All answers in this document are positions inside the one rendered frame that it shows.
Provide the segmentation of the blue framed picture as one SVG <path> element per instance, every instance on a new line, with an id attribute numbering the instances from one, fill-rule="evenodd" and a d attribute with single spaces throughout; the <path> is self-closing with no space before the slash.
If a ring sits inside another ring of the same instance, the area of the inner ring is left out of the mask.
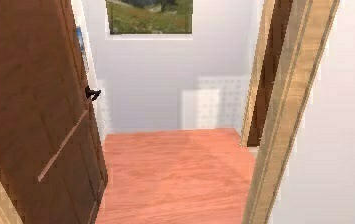
<path id="1" fill-rule="evenodd" d="M 84 46 L 84 41 L 83 41 L 83 35 L 82 35 L 82 30 L 80 26 L 76 26 L 76 35 L 78 38 L 78 42 L 79 42 L 79 47 L 81 50 L 81 54 L 82 57 L 85 57 L 85 46 Z"/>

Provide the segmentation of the framed landscape picture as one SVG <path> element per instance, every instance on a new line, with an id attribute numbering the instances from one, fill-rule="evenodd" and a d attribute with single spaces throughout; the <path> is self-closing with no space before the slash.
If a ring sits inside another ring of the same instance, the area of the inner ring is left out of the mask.
<path id="1" fill-rule="evenodd" d="M 191 34 L 193 0 L 106 0 L 111 35 Z"/>

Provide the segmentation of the brown wooden room door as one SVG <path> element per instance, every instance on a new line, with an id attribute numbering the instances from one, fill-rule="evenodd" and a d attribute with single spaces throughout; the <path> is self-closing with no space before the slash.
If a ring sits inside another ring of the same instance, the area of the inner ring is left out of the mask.
<path id="1" fill-rule="evenodd" d="M 0 224 L 96 224 L 91 93 L 71 0 L 0 0 Z"/>

